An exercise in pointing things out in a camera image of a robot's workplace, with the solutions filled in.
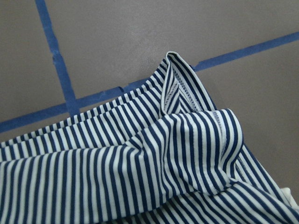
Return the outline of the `navy white striped polo shirt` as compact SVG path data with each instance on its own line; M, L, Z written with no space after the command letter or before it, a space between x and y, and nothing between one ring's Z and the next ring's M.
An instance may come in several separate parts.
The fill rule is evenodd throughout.
M3 224L296 224L299 209L168 52L139 88L0 146Z

